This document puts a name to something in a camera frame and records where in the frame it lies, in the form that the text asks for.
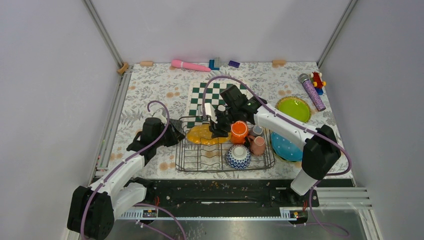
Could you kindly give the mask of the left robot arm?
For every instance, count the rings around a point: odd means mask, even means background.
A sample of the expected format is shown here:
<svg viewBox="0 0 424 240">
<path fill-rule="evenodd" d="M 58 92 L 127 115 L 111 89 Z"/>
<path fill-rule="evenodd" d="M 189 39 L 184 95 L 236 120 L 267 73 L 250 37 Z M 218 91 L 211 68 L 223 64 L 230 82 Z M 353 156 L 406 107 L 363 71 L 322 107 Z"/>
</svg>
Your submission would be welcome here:
<svg viewBox="0 0 424 240">
<path fill-rule="evenodd" d="M 155 192 L 152 183 L 132 176 L 140 171 L 161 146 L 172 147 L 184 139 L 182 121 L 149 117 L 132 143 L 126 148 L 125 158 L 90 186 L 79 186 L 73 194 L 67 228 L 94 240 L 104 240 L 115 220 L 136 203 L 152 204 Z"/>
</svg>

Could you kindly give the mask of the teal dotted plate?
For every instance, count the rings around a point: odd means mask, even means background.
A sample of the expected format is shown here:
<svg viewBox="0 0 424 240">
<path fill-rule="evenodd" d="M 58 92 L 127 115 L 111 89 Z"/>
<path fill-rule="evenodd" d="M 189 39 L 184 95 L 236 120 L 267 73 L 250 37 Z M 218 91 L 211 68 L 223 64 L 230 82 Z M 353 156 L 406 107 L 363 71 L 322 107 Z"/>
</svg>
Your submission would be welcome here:
<svg viewBox="0 0 424 240">
<path fill-rule="evenodd" d="M 286 160 L 302 161 L 302 150 L 285 137 L 278 135 L 275 132 L 271 132 L 270 143 L 276 155 L 279 155 Z"/>
</svg>

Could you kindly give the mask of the lime green dotted plate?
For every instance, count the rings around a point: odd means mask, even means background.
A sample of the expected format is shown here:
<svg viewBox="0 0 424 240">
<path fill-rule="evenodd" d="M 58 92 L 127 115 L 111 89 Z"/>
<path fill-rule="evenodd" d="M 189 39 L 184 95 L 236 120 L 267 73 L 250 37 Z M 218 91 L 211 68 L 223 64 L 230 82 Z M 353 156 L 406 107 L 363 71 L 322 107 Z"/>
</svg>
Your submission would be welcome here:
<svg viewBox="0 0 424 240">
<path fill-rule="evenodd" d="M 298 163 L 298 162 L 301 162 L 301 160 L 287 160 L 287 159 L 285 159 L 285 158 L 283 158 L 283 157 L 281 157 L 281 156 L 279 156 L 277 154 L 274 154 L 274 157 L 276 159 L 279 159 L 282 162 L 288 162 L 288 163 Z"/>
</svg>

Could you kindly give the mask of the plain lime green plate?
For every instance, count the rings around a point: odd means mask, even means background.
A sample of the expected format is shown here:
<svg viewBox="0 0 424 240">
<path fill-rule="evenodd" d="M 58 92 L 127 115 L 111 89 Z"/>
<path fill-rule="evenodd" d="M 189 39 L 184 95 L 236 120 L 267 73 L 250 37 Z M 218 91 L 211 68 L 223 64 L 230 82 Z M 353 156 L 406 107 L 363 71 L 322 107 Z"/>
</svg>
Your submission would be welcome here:
<svg viewBox="0 0 424 240">
<path fill-rule="evenodd" d="M 281 98 L 276 104 L 276 108 L 303 123 L 309 122 L 312 116 L 310 106 L 304 100 L 295 96 Z"/>
</svg>

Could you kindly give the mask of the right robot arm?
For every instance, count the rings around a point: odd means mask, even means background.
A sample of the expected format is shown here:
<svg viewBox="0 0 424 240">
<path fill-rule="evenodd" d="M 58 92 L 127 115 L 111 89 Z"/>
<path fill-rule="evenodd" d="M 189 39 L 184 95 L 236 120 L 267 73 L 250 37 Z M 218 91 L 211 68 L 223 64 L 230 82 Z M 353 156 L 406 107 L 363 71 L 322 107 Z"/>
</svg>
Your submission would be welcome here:
<svg viewBox="0 0 424 240">
<path fill-rule="evenodd" d="M 211 131 L 217 137 L 226 136 L 231 124 L 244 121 L 270 130 L 302 150 L 301 170 L 286 193 L 291 205 L 301 205 L 307 199 L 306 193 L 327 175 L 341 157 L 341 147 L 333 129 L 328 125 L 315 127 L 298 121 L 257 95 L 247 98 L 235 85 L 220 95 L 225 105 L 223 111 L 210 103 L 202 103 L 202 114 L 210 117 Z"/>
</svg>

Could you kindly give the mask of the metal wire dish rack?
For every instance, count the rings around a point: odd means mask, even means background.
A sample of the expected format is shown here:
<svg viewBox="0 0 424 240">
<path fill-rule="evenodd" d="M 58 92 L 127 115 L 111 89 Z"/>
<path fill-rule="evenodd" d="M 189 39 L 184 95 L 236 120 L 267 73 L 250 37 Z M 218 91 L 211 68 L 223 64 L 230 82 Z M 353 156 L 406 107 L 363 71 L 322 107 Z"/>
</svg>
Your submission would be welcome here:
<svg viewBox="0 0 424 240">
<path fill-rule="evenodd" d="M 265 129 L 263 138 L 265 139 L 265 151 L 262 155 L 251 156 L 250 163 L 242 168 L 242 171 L 265 170 L 275 165 L 275 156 L 271 145 L 271 131 Z M 200 173 L 221 173 L 236 171 L 228 163 L 226 154 L 233 144 L 228 140 L 225 143 L 212 145 L 197 144 L 183 139 L 176 148 L 176 169 L 181 172 Z"/>
</svg>

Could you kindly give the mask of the orange dotted plate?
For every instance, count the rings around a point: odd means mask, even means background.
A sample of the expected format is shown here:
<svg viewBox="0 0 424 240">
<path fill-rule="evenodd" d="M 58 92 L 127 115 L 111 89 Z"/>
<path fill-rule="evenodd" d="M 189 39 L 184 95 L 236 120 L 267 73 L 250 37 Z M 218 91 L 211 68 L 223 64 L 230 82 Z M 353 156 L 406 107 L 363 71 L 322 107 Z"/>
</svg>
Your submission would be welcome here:
<svg viewBox="0 0 424 240">
<path fill-rule="evenodd" d="M 186 138 L 194 144 L 207 146 L 223 144 L 230 141 L 232 136 L 231 133 L 229 133 L 227 137 L 212 137 L 213 133 L 210 131 L 209 127 L 210 124 L 196 125 L 189 130 L 186 134 Z"/>
</svg>

